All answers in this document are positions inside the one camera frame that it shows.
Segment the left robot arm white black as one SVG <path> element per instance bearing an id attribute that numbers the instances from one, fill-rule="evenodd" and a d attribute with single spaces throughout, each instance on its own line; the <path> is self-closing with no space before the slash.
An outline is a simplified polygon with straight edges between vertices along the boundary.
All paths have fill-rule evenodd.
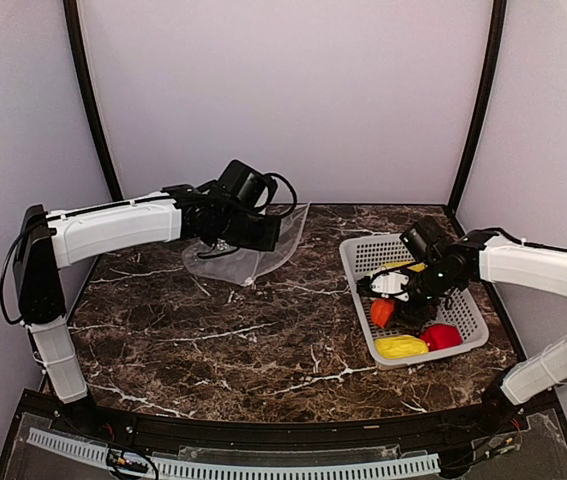
<path id="1" fill-rule="evenodd" d="M 86 399 L 90 393 L 68 328 L 60 270 L 125 248 L 190 239 L 271 252 L 280 219 L 265 209 L 276 190 L 271 178 L 237 189 L 210 181 L 201 188 L 176 185 L 73 210 L 27 209 L 3 265 L 13 271 L 19 311 L 8 322 L 25 328 L 57 398 L 66 405 L 66 421 L 80 434 L 97 435 L 104 415 Z"/>

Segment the left black frame post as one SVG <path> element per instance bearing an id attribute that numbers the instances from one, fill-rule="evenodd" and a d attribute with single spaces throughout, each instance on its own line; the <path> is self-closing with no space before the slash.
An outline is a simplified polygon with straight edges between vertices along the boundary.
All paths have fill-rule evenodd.
<path id="1" fill-rule="evenodd" d="M 75 75 L 99 167 L 111 200 L 119 201 L 123 199 L 123 192 L 115 171 L 97 105 L 83 37 L 79 2 L 64 0 L 62 4 Z"/>

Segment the yellow vegetable toy front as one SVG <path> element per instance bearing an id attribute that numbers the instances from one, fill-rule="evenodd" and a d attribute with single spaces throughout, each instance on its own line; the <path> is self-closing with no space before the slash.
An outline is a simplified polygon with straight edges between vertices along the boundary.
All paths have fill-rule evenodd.
<path id="1" fill-rule="evenodd" d="M 377 352 L 386 359 L 398 359 L 427 354 L 428 344 L 411 335 L 379 338 L 375 341 Z"/>

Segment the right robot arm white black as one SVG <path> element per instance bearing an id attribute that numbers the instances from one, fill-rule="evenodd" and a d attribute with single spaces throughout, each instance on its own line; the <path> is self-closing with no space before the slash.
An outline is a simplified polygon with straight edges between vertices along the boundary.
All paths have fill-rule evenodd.
<path id="1" fill-rule="evenodd" d="M 515 315 L 528 359 L 516 364 L 479 405 L 473 424 L 484 434 L 497 432 L 512 416 L 512 405 L 567 382 L 567 247 L 517 239 L 492 227 L 450 240 L 413 225 L 400 240 L 424 262 L 400 291 L 411 306 L 424 306 L 471 282 L 493 288 L 506 311 Z"/>

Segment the right black frame post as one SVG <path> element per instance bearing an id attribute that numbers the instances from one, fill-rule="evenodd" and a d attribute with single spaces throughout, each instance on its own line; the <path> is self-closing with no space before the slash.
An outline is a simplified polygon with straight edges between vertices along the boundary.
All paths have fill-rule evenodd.
<path id="1" fill-rule="evenodd" d="M 457 172 L 445 208 L 448 217 L 455 217 L 458 212 L 477 153 L 496 75 L 506 12 L 506 0 L 494 0 L 492 2 L 485 54 L 474 107 Z"/>

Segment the yellow vegetable toy rear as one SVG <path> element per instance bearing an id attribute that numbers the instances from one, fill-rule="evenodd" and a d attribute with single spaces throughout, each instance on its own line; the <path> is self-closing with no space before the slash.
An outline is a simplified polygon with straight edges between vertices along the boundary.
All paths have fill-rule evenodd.
<path id="1" fill-rule="evenodd" d="M 380 267 L 380 270 L 411 271 L 418 273 L 423 271 L 425 268 L 426 265 L 424 263 L 400 261 L 400 262 L 386 262 Z"/>

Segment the yellow vegetable toy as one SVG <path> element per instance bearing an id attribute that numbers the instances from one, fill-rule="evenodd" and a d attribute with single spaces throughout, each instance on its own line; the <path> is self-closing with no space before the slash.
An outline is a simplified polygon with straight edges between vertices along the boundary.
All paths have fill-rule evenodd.
<path id="1" fill-rule="evenodd" d="M 398 359 L 427 354 L 428 344 L 411 335 L 379 338 L 375 341 L 377 352 L 386 359 Z"/>
<path id="2" fill-rule="evenodd" d="M 424 263 L 400 261 L 400 262 L 386 262 L 380 267 L 380 270 L 411 271 L 418 273 L 423 271 L 425 268 L 426 265 Z"/>

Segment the black front rail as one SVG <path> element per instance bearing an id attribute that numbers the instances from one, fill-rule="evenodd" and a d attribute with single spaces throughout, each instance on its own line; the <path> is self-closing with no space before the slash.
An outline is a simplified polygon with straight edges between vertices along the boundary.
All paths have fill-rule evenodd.
<path id="1" fill-rule="evenodd" d="M 52 425 L 66 432 L 86 426 L 96 435 L 111 426 L 115 441 L 151 451 L 175 451 L 185 446 L 255 448 L 257 450 L 336 449 L 397 444 L 435 450 L 468 449 L 472 441 L 509 432 L 506 422 L 485 430 L 478 422 L 477 405 L 439 413 L 376 420 L 327 423 L 245 423 L 178 419 L 162 415 L 132 413 L 108 407 L 90 409 L 82 421 L 50 395 L 25 393 L 22 403 L 52 419 Z"/>

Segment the black frame post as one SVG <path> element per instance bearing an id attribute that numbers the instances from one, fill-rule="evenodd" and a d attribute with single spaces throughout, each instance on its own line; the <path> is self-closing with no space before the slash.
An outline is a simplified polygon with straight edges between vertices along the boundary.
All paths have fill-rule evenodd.
<path id="1" fill-rule="evenodd" d="M 485 54 L 474 107 L 457 172 L 445 208 L 448 217 L 455 217 L 458 212 L 477 153 L 496 75 L 506 12 L 506 0 L 494 0 L 492 2 Z"/>
<path id="2" fill-rule="evenodd" d="M 119 201 L 123 199 L 123 192 L 115 171 L 97 105 L 83 37 L 79 2 L 64 0 L 62 4 L 75 75 L 99 167 L 111 200 Z"/>

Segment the red bell pepper toy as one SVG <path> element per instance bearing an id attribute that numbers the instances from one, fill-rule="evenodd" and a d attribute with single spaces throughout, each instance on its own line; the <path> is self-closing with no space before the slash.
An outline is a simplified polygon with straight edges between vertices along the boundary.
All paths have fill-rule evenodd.
<path id="1" fill-rule="evenodd" d="M 420 339 L 430 351 L 453 348 L 463 343 L 463 338 L 458 329 L 447 324 L 434 324 L 428 327 L 420 335 Z"/>

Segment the clear zip top bag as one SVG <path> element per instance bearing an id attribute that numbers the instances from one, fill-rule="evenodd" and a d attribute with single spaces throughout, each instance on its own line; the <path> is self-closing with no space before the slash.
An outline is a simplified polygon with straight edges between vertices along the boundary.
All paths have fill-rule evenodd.
<path id="1" fill-rule="evenodd" d="M 307 204 L 294 207 L 280 219 L 257 218 L 250 226 L 230 226 L 228 236 L 209 247 L 198 241 L 182 253 L 186 270 L 196 276 L 249 286 L 265 274 L 282 267 L 300 244 L 309 213 Z"/>

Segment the orange pumpkin toy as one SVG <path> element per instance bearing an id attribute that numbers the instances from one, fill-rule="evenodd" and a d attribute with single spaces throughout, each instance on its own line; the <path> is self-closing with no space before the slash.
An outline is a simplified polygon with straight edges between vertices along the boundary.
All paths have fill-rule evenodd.
<path id="1" fill-rule="evenodd" d="M 375 326 L 385 328 L 390 324 L 394 312 L 395 301 L 393 299 L 377 298 L 371 304 L 370 319 Z"/>

